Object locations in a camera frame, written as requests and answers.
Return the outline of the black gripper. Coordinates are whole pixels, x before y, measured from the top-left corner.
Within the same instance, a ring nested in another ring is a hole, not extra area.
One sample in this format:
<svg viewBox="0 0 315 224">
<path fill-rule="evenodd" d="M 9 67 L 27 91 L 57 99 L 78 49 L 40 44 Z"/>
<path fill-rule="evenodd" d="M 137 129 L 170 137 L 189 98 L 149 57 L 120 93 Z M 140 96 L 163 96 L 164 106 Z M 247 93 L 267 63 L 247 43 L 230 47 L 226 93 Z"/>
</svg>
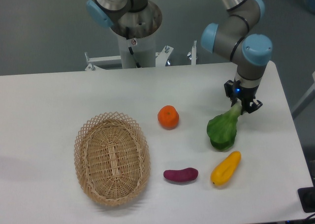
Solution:
<svg viewBox="0 0 315 224">
<path fill-rule="evenodd" d="M 226 96 L 231 101 L 231 107 L 238 101 L 242 102 L 241 115 L 244 113 L 253 113 L 262 106 L 260 100 L 255 99 L 256 92 L 258 90 L 258 85 L 255 87 L 242 85 L 241 80 L 228 80 L 224 84 L 224 90 Z"/>
</svg>

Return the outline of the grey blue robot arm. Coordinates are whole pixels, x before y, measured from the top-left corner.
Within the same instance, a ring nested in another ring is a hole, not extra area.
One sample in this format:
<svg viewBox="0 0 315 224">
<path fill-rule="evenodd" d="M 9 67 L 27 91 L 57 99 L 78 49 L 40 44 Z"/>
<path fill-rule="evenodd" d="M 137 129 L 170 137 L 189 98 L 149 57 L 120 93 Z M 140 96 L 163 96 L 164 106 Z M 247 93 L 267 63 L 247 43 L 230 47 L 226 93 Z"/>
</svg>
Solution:
<svg viewBox="0 0 315 224">
<path fill-rule="evenodd" d="M 209 24 L 201 46 L 237 65 L 233 80 L 225 83 L 232 104 L 252 113 L 262 106 L 255 95 L 271 59 L 273 44 L 262 34 L 250 34 L 265 12 L 262 0 L 222 0 L 228 19 Z M 88 0 L 86 9 L 101 27 L 110 29 L 119 42 L 123 68 L 155 67 L 155 34 L 162 23 L 160 8 L 149 0 Z"/>
</svg>

